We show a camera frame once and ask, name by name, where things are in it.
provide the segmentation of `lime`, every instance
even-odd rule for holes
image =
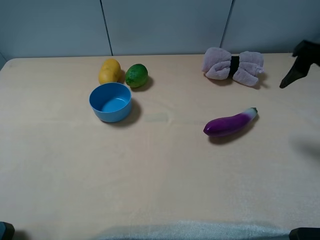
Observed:
[[[131,88],[138,88],[148,81],[148,70],[142,64],[132,65],[125,73],[125,83]]]

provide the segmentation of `towel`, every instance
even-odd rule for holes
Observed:
[[[209,79],[224,80],[229,76],[232,65],[231,53],[210,47],[204,54],[202,72]],[[259,81],[258,74],[264,72],[264,57],[260,52],[245,51],[239,54],[239,66],[232,79],[249,87]]]

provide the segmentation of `blue bowl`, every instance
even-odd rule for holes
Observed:
[[[130,113],[131,92],[121,83],[105,83],[92,91],[89,102],[101,121],[114,123],[121,121]]]

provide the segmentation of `table surface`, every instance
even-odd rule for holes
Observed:
[[[141,63],[133,109],[101,122],[88,98],[106,57],[20,58],[0,71],[0,216],[30,239],[91,239],[179,220],[320,224],[320,67],[285,89],[290,54],[264,54],[255,88],[210,81],[203,55],[116,56]],[[205,124],[256,107],[227,139]]]

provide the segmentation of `eggplant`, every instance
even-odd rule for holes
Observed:
[[[240,131],[257,115],[257,109],[250,107],[237,115],[211,120],[205,125],[203,132],[209,137],[224,137]]]

